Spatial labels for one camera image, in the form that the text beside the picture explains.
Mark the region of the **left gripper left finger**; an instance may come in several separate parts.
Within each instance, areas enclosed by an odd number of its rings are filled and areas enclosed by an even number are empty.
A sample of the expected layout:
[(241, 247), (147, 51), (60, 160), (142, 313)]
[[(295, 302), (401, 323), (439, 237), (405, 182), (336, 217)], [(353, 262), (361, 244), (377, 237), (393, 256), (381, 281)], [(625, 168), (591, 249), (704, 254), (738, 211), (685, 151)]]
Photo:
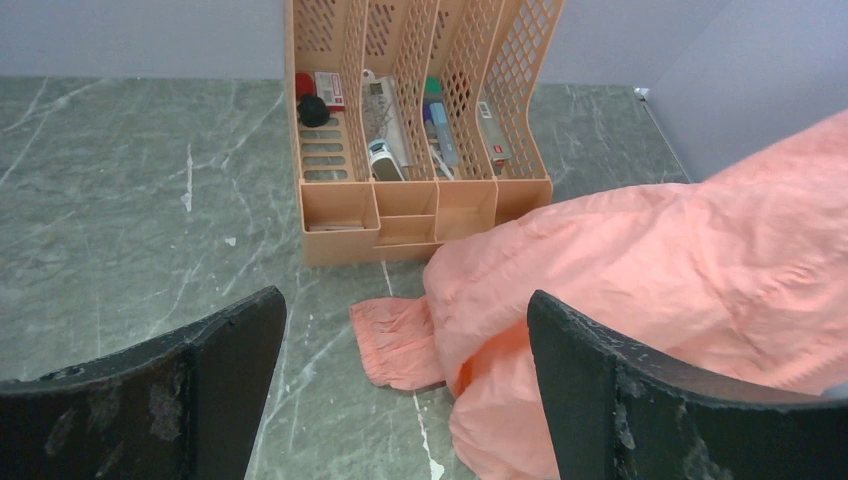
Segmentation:
[(267, 287), (201, 320), (1, 385), (5, 479), (241, 479), (287, 308)]

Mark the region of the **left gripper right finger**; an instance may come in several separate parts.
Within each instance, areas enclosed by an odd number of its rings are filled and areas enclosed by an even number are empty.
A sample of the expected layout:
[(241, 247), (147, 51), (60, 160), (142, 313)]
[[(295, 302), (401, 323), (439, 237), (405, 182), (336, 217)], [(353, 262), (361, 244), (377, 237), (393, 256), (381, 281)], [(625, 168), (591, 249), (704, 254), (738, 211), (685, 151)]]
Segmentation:
[(564, 479), (843, 479), (847, 402), (677, 360), (544, 291), (527, 311)]

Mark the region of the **pink zip-up jacket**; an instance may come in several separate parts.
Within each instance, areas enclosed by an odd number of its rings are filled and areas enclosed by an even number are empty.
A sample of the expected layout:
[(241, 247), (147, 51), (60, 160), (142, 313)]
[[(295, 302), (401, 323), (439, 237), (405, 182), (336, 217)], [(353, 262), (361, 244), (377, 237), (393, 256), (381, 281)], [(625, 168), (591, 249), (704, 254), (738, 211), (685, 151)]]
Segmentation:
[(847, 116), (695, 184), (552, 204), (433, 255), (417, 299), (354, 304), (377, 386), (445, 383), (459, 459), (483, 479), (559, 472), (527, 307), (545, 291), (695, 366), (820, 394), (847, 380)]

